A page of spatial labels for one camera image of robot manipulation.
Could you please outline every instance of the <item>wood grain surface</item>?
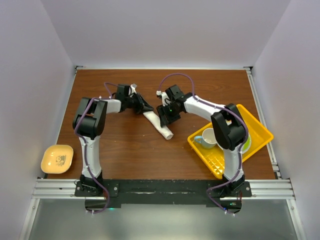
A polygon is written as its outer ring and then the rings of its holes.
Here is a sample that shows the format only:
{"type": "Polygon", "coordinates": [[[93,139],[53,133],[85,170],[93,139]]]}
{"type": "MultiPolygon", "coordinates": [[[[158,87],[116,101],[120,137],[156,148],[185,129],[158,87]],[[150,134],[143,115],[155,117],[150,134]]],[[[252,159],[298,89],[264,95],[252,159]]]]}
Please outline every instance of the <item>wood grain surface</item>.
{"type": "MultiPolygon", "coordinates": [[[[49,179],[77,179],[82,171],[82,153],[72,122],[82,97],[108,97],[104,82],[137,84],[137,92],[154,107],[160,81],[168,74],[191,76],[195,93],[217,104],[242,104],[257,119],[258,113],[245,70],[79,70],[77,72],[57,143],[74,149],[70,169],[63,174],[49,174],[49,179]]],[[[191,91],[189,80],[182,76],[167,79],[162,91],[177,84],[184,93],[191,91]]],[[[112,92],[116,87],[110,86],[112,92]]],[[[100,139],[100,164],[105,179],[214,179],[215,177],[191,149],[189,135],[208,121],[181,113],[181,119],[169,125],[174,133],[165,140],[143,116],[132,109],[106,116],[100,139]]],[[[246,179],[274,179],[267,148],[264,147],[243,164],[246,179]]]]}

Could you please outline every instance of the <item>cup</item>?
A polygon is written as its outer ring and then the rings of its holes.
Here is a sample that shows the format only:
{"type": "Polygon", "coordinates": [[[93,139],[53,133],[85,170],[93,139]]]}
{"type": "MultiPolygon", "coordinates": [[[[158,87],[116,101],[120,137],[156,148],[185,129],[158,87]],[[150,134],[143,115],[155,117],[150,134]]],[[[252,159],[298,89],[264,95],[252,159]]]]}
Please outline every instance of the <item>cup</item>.
{"type": "Polygon", "coordinates": [[[201,136],[195,136],[194,140],[205,149],[212,149],[216,144],[216,136],[213,128],[206,128],[201,136]]]}

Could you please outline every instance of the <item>rolled white towel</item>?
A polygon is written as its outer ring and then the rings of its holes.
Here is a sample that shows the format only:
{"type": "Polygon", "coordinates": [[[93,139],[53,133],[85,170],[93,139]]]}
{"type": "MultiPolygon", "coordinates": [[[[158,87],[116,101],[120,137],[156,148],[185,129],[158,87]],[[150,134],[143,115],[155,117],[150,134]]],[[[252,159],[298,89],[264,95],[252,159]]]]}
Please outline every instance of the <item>rolled white towel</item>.
{"type": "Polygon", "coordinates": [[[166,139],[170,140],[174,134],[170,131],[167,126],[161,127],[160,118],[153,111],[146,111],[143,115],[152,123],[155,129],[166,139]]]}

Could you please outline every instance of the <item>yellow plate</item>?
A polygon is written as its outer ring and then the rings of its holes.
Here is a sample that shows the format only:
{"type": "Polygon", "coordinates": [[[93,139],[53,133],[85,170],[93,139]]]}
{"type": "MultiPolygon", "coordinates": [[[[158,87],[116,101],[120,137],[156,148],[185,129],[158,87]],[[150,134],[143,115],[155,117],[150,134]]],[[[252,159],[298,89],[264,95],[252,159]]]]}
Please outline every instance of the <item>yellow plate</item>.
{"type": "MultiPolygon", "coordinates": [[[[244,106],[241,104],[237,105],[237,108],[248,127],[251,136],[251,146],[249,150],[242,155],[242,162],[250,158],[262,147],[267,145],[272,139],[274,139],[273,134],[265,128],[244,106]]],[[[195,136],[201,136],[202,132],[207,129],[212,128],[212,123],[208,123],[203,128],[199,129],[195,133],[188,137],[188,143],[193,148],[193,150],[202,159],[205,165],[210,169],[217,179],[222,179],[222,175],[225,171],[225,159],[224,152],[218,146],[214,146],[211,149],[205,149],[200,143],[194,141],[195,136]]]]}
{"type": "Polygon", "coordinates": [[[73,156],[74,150],[69,145],[50,146],[44,152],[41,169],[47,174],[62,174],[70,168],[73,156]]]}

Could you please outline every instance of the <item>white wall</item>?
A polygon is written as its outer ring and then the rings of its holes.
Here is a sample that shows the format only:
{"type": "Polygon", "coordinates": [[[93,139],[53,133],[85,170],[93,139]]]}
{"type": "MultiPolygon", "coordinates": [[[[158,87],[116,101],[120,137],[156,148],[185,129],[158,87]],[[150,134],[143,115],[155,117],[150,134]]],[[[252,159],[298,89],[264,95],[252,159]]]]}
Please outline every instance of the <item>white wall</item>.
{"type": "Polygon", "coordinates": [[[292,0],[253,75],[308,239],[320,239],[320,1],[292,0]]]}
{"type": "Polygon", "coordinates": [[[290,0],[42,0],[72,62],[253,66],[290,0]]]}
{"type": "Polygon", "coordinates": [[[0,239],[18,239],[44,150],[55,143],[72,63],[39,0],[0,1],[0,239]]]}

